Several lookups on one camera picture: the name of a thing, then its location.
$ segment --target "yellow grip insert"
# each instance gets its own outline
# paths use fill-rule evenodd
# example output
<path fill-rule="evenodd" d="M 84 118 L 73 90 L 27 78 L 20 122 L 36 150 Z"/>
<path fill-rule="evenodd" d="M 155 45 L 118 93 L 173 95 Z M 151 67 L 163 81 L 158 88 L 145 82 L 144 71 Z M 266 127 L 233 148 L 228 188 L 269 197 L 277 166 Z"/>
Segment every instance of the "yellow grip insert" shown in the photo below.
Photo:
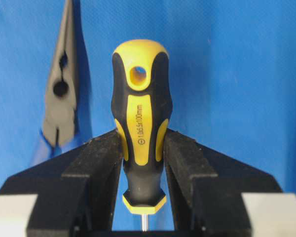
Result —
<path fill-rule="evenodd" d="M 160 125 L 157 133 L 157 141 L 156 141 L 156 161 L 162 160 L 162 149 L 163 149 L 163 140 L 164 135 L 166 134 L 169 120 L 165 119 Z"/>
<path fill-rule="evenodd" d="M 118 134 L 120 135 L 121 140 L 122 140 L 122 149 L 123 149 L 124 159 L 126 161 L 128 161 L 128 147 L 127 147 L 127 142 L 126 142 L 124 130 L 117 119 L 114 119 L 114 121 L 116 123 Z"/>
<path fill-rule="evenodd" d="M 152 130 L 150 95 L 128 96 L 127 128 L 132 139 L 137 165 L 148 163 L 149 144 Z"/>

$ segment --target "screwdriver handle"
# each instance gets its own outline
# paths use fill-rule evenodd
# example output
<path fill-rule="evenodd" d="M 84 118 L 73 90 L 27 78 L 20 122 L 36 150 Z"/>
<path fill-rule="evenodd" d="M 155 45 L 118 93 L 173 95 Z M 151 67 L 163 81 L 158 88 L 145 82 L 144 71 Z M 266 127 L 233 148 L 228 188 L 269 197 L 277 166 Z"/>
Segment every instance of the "screwdriver handle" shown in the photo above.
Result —
<path fill-rule="evenodd" d="M 111 109 L 128 180 L 123 201 L 133 214 L 155 214 L 166 202 L 160 177 L 163 139 L 172 113 L 168 53 L 157 42 L 137 39 L 121 44 L 112 62 Z"/>

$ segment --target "pliers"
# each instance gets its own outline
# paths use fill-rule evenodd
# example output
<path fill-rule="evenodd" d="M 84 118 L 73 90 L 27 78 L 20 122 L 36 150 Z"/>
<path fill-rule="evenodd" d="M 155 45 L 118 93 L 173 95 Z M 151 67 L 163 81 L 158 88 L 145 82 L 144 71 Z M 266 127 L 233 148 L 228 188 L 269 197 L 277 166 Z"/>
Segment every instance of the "pliers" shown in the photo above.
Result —
<path fill-rule="evenodd" d="M 46 93 L 45 117 L 32 164 L 80 145 L 76 127 L 78 65 L 72 0 L 66 0 Z"/>

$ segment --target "yellow and black handle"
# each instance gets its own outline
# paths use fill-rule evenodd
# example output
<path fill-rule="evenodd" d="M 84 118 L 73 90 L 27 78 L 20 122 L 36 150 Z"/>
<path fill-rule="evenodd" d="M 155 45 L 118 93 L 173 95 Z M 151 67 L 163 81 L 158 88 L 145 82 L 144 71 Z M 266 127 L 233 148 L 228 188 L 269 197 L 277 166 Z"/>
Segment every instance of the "yellow and black handle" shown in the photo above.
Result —
<path fill-rule="evenodd" d="M 131 40 L 114 51 L 112 62 L 111 109 L 128 180 L 123 202 L 133 214 L 155 214 L 166 202 L 160 177 L 163 139 L 172 113 L 168 53 L 157 42 Z"/>

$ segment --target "pliers jaw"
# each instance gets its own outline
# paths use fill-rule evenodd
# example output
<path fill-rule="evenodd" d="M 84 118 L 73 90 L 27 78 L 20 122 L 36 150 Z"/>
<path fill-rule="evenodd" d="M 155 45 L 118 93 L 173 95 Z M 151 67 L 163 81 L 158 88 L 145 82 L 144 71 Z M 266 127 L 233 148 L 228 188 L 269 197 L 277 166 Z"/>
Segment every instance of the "pliers jaw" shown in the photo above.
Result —
<path fill-rule="evenodd" d="M 43 135 L 52 147 L 75 134 L 78 66 L 72 0 L 67 0 L 45 94 Z"/>

